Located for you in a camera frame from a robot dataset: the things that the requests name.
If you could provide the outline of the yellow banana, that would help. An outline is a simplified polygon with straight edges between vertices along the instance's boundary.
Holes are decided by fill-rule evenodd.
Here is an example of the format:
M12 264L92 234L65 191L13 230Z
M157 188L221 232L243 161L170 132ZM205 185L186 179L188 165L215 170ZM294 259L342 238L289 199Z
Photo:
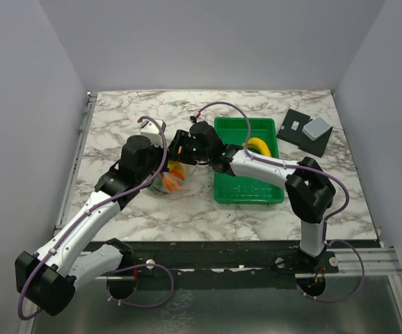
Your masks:
M260 138L252 137L247 142L247 149L249 152L271 157L271 150L269 146Z

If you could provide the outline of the yellow lemon front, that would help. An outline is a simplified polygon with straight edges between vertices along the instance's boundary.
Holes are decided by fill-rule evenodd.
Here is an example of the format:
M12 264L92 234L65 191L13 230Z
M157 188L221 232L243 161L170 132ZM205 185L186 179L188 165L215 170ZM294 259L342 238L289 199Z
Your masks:
M180 180L185 180L184 167L181 164L173 166L171 169L169 169L169 173Z

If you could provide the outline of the orange fruit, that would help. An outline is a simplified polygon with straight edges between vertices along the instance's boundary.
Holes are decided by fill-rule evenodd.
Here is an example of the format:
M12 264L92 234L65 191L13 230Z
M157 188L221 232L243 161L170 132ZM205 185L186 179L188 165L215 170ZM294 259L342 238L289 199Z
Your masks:
M161 180L164 190L169 193L179 191L184 185L184 180L181 179L179 175L173 175L171 173L164 173Z

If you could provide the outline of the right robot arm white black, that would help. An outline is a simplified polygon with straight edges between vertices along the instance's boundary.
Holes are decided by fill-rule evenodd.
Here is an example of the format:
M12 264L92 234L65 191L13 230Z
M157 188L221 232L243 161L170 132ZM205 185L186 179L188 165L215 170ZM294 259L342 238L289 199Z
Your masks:
M324 218L336 190L314 159L283 162L247 152L240 145L222 142L205 121L195 123L188 131L177 130L168 154L171 161L206 163L217 173L252 178L285 190L292 211L301 222L299 267L313 272L323 264Z

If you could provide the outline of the red yellow mango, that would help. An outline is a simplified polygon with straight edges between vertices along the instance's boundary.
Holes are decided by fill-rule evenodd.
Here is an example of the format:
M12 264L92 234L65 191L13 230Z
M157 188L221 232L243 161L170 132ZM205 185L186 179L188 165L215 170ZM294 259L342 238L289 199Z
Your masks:
M169 171L177 171L178 173L182 173L184 171L184 167L178 161L169 161L168 162Z

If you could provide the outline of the clear zip top bag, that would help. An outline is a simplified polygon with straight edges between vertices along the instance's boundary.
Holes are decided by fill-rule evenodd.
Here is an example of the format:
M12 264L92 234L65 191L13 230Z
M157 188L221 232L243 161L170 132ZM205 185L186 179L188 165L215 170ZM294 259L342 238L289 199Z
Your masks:
M153 193L177 193L186 188L192 174L198 169L198 165L192 166L181 162L169 161L168 170L160 172L151 184Z

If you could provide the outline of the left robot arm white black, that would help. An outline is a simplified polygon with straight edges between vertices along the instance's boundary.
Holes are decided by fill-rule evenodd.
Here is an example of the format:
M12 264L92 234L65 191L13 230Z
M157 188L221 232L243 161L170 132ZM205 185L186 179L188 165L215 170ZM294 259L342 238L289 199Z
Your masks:
M133 250L119 239L106 241L86 256L81 252L93 237L117 216L166 167L168 144L164 136L127 139L120 159L104 173L90 197L66 226L34 253L15 260L17 312L22 320L40 312L62 312L78 288L104 273L119 275L134 270Z

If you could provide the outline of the green plastic bin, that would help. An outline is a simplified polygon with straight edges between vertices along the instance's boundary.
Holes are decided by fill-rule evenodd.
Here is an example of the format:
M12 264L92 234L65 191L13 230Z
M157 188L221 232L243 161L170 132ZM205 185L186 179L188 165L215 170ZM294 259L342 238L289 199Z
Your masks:
M251 136L263 140L273 157L278 158L275 122L270 118L251 118ZM244 143L248 126L244 118L217 117L214 128L226 144ZM214 199L220 204L275 205L284 201L284 191L249 177L214 174Z

